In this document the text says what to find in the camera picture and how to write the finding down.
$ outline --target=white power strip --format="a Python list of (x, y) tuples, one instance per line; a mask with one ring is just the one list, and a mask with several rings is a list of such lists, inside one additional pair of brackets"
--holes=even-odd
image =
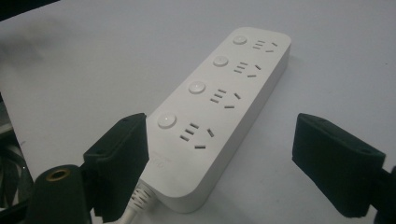
[(219, 180), (280, 76), (290, 38), (232, 32), (147, 120), (142, 183), (180, 213), (199, 208)]

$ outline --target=cable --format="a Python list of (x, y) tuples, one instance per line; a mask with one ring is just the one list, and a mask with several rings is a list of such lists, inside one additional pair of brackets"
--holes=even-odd
[(146, 185), (139, 183), (132, 193), (124, 214), (118, 224), (130, 224), (140, 212), (145, 211), (156, 201), (154, 192)]

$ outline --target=white table surface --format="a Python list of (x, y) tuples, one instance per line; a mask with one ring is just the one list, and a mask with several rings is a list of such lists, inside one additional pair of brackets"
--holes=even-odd
[(234, 29), (292, 39), (289, 66), (206, 204), (137, 223), (373, 223), (341, 216), (291, 161), (301, 112), (396, 164), (394, 0), (63, 0), (0, 22), (0, 90), (34, 178), (117, 120), (150, 114)]

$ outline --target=power strip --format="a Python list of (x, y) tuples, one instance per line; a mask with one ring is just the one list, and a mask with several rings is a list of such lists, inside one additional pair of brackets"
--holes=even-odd
[(140, 181), (179, 213), (198, 209), (283, 74), (290, 38), (233, 31), (149, 116)]

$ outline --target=black object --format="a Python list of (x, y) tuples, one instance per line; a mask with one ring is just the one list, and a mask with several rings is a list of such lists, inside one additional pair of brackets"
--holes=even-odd
[(1, 0), (0, 21), (58, 1), (59, 0)]
[(0, 223), (87, 224), (92, 208), (104, 222), (120, 218), (149, 161), (146, 115), (117, 122), (84, 161), (81, 167), (63, 165), (40, 175), (30, 202), (0, 213)]
[(370, 204), (375, 223), (396, 223), (396, 167), (382, 169), (386, 155), (326, 119), (300, 114), (293, 161), (345, 217), (364, 217)]

